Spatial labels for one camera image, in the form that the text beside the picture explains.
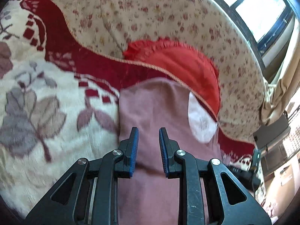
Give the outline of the pink garment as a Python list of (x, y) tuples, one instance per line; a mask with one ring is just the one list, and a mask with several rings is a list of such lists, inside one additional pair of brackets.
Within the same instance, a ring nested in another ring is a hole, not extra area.
[(121, 90), (119, 114), (121, 140), (132, 127), (139, 130), (135, 172), (119, 181), (119, 223), (177, 224), (179, 181), (165, 177), (159, 130), (165, 128), (170, 139), (196, 158), (222, 159), (216, 121), (188, 89), (164, 78)]

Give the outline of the red ruffled pillow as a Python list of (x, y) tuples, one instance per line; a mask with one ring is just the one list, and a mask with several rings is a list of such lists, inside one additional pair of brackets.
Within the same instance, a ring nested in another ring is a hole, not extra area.
[(123, 56), (152, 66), (188, 88), (217, 119), (221, 106), (219, 71), (202, 52), (183, 42), (159, 38), (128, 43)]

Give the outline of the cream red leaf blanket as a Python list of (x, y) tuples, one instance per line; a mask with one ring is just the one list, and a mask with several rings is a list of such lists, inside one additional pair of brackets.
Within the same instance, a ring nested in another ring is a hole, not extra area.
[[(75, 161), (116, 149), (121, 90), (154, 78), (178, 83), (142, 62), (82, 47), (50, 0), (8, 3), (1, 12), (1, 202), (7, 212), (25, 218)], [(246, 169), (254, 143), (227, 137), (212, 119), (221, 160)]]

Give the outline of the window with dark frame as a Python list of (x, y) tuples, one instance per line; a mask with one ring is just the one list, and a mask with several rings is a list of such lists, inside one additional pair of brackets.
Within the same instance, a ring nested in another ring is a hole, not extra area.
[(296, 13), (288, 0), (213, 0), (239, 27), (261, 57), (290, 40)]

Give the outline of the floral beige quilt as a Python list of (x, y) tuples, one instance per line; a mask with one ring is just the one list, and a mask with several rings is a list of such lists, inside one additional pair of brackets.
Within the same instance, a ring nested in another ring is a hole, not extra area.
[(193, 46), (219, 70), (218, 121), (232, 139), (254, 142), (265, 87), (245, 37), (213, 0), (51, 0), (77, 42), (121, 58), (128, 43), (168, 38)]

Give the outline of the beige curtain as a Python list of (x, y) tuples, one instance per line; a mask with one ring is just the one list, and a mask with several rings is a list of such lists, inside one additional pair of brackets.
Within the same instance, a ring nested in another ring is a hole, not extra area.
[(265, 95), (260, 110), (260, 120), (264, 125), (270, 125), (281, 117), (299, 89), (299, 58), (299, 20), (296, 19), (283, 62), (271, 84), (265, 82)]

